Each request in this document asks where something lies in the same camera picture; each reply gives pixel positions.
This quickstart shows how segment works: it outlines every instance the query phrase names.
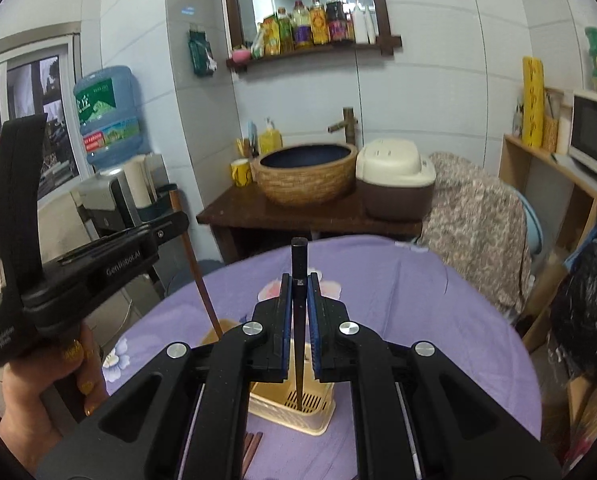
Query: green packet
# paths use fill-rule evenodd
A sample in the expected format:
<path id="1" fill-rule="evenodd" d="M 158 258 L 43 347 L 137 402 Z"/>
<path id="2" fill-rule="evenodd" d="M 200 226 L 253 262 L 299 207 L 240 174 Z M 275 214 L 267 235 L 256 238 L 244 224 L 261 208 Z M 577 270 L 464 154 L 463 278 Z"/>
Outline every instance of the green packet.
<path id="1" fill-rule="evenodd" d="M 189 46 L 194 73 L 199 77 L 213 76 L 218 66 L 205 32 L 190 27 Z"/>

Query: dark chopstick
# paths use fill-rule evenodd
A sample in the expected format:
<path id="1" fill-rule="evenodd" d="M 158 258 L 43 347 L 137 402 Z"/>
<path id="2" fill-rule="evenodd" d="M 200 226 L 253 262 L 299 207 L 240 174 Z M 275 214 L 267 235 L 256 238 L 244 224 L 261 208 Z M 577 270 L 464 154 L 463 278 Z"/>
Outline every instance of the dark chopstick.
<path id="1" fill-rule="evenodd" d="M 254 454 L 258 449 L 258 445 L 261 443 L 261 438 L 262 433 L 259 431 L 257 434 L 254 435 L 254 438 L 252 439 L 250 446 L 247 448 L 247 452 L 245 453 L 245 459 L 243 460 L 243 472 L 241 475 L 242 478 L 245 477 L 245 473 L 247 473 L 247 470 L 249 469 L 250 464 L 252 463 L 252 459 L 254 458 Z"/>

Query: chopstick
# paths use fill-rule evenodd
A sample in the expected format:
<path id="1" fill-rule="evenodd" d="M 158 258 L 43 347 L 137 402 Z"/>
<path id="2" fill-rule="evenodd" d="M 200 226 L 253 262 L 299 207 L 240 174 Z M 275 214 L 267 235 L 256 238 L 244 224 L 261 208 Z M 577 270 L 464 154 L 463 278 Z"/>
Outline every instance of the chopstick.
<path id="1" fill-rule="evenodd" d="M 247 436 L 248 435 L 251 435 L 251 433 L 248 433 L 245 436 L 245 443 L 247 443 Z M 249 469 L 250 464 L 252 463 L 252 459 L 254 458 L 254 455 L 256 454 L 256 450 L 258 449 L 258 445 L 261 443 L 261 438 L 262 438 L 262 433 L 259 431 L 250 440 L 249 446 L 246 446 L 245 457 L 243 458 L 243 471 L 242 471 L 242 474 L 241 474 L 242 478 L 245 477 L 245 473 L 247 473 L 247 470 Z"/>
<path id="2" fill-rule="evenodd" d="M 247 453 L 247 449 L 252 442 L 252 438 L 254 437 L 253 433 L 246 433 L 245 434 L 245 446 L 243 446 L 243 460 L 245 460 L 245 453 Z"/>

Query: yellow mug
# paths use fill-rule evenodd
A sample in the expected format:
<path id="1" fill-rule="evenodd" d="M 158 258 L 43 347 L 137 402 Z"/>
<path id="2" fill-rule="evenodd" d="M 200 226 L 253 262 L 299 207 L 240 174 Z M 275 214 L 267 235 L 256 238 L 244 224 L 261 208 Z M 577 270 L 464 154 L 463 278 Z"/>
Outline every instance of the yellow mug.
<path id="1" fill-rule="evenodd" d="M 247 158 L 239 158 L 232 162 L 232 180 L 236 187 L 245 187 L 251 184 L 254 180 L 252 178 L 252 168 Z"/>

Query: round table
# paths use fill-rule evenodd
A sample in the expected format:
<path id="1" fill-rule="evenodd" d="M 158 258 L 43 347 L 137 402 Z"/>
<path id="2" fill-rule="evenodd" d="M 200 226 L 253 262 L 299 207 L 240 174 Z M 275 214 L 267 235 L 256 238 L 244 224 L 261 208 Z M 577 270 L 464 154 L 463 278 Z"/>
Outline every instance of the round table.
<path id="1" fill-rule="evenodd" d="M 401 345 L 431 341 L 539 438 L 540 394 L 521 339 L 436 254 L 387 238 L 350 236 L 310 243 L 309 266 L 319 273 L 323 294 L 339 296 L 350 319 Z M 259 299 L 277 292 L 276 280 L 283 272 L 291 272 L 290 248 L 206 276 L 218 317 L 251 319 Z M 120 388 L 169 343 L 198 346 L 209 330 L 196 285 L 185 286 L 119 340 L 103 368 L 108 391 Z M 246 478 L 351 480 L 357 469 L 349 384 L 337 384 L 334 398 L 336 409 L 322 436 L 250 415 L 248 431 L 262 431 L 264 436 Z"/>

